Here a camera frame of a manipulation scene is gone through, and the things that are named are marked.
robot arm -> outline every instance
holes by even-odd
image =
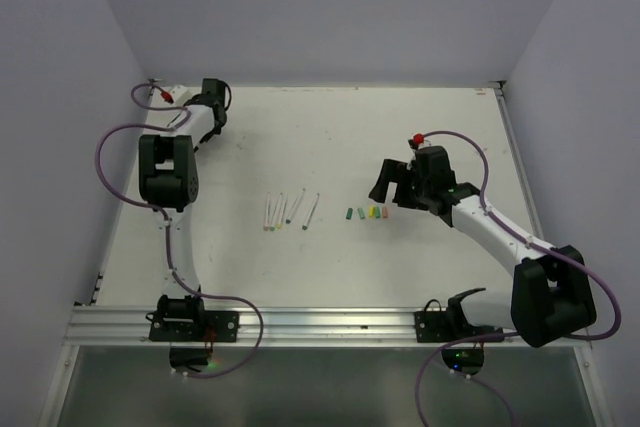
[[[456,337],[469,336],[474,332],[473,327],[492,326],[517,330],[527,343],[540,347],[595,322],[595,306],[587,276],[551,256],[530,249],[528,244],[535,242],[582,263],[582,256],[576,249],[571,246],[555,249],[487,203],[487,209],[492,209],[526,238],[527,243],[514,239],[488,217],[475,186],[456,182],[443,147],[421,147],[414,141],[409,144],[414,159],[410,163],[386,159],[369,197],[384,202],[389,183],[396,183],[394,203],[437,215],[450,227],[475,240],[513,278],[511,292],[480,287],[449,299],[443,315]]]
[[[191,209],[198,197],[198,172],[195,152],[199,146],[220,134],[227,122],[225,110],[226,84],[217,79],[204,79],[202,93],[185,103],[167,126],[173,130],[160,135],[142,135],[138,142],[138,175],[141,197],[162,207],[170,217],[168,248],[175,272],[184,283],[200,290],[193,263],[191,242]],[[162,245],[166,241],[164,217],[154,213]],[[163,247],[163,265],[168,265]],[[201,298],[188,295],[168,270],[164,275],[162,296],[153,313],[149,339],[154,341],[192,341],[204,337],[212,326]],[[216,326],[218,333],[222,328]]]

red connector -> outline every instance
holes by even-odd
[[[173,97],[171,97],[171,94],[169,92],[167,92],[166,90],[161,90],[160,91],[160,96],[164,99],[164,101],[167,104],[173,104]]]

white stick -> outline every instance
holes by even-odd
[[[291,221],[293,220],[293,217],[296,215],[296,212],[298,211],[298,207],[300,207],[300,204],[302,203],[302,198],[304,197],[305,190],[307,189],[302,189],[302,192],[300,192],[296,197],[296,200],[293,201],[291,212],[289,212],[289,217],[287,217],[287,224],[290,224]]]
[[[271,196],[267,192],[267,200],[264,202],[264,226],[262,229],[266,232],[269,230],[269,210],[271,209]]]
[[[280,217],[278,219],[278,225],[277,227],[279,229],[282,228],[282,224],[284,224],[284,211],[287,209],[287,200],[289,200],[289,194],[287,194],[286,192],[284,193],[284,201],[282,202],[282,208],[280,209]]]
[[[307,214],[307,220],[302,224],[302,230],[307,230],[309,228],[309,223],[311,222],[311,217],[313,217],[313,213],[316,210],[316,206],[318,205],[318,200],[320,200],[320,192],[316,195],[316,200],[313,201],[313,205],[309,209],[309,213]]]
[[[269,230],[276,230],[276,224],[278,223],[278,215],[280,212],[280,205],[282,205],[282,193],[278,196],[278,200],[276,201],[276,206],[273,209],[273,215],[271,216],[271,228]]]

glass panel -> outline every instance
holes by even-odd
[[[246,350],[218,349],[218,368]],[[220,379],[169,374],[168,349],[87,347],[80,352],[59,425],[419,425],[413,383],[427,349],[265,348]],[[507,396],[524,426],[593,426],[570,348],[488,349],[480,374]],[[509,425],[500,400],[429,367],[422,402],[433,426]]]

white table surface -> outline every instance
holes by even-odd
[[[151,112],[147,120],[173,116]],[[193,252],[203,292],[261,307],[416,307],[473,287],[510,290],[506,272],[471,239],[429,213],[391,204],[393,188],[388,219],[361,221],[354,212],[345,220],[348,207],[372,205],[367,194],[383,159],[409,160],[407,139],[436,129],[485,148],[489,199],[531,230],[491,89],[235,88],[222,135],[196,153]],[[447,148],[458,182],[480,185],[482,164],[470,146],[444,136],[434,143]],[[127,194],[139,198],[137,163],[132,172]],[[291,204],[302,187],[294,223],[265,233],[267,191],[289,192]],[[316,192],[318,208],[302,231]],[[166,269],[161,242],[152,214],[124,205],[97,303],[155,305]]]

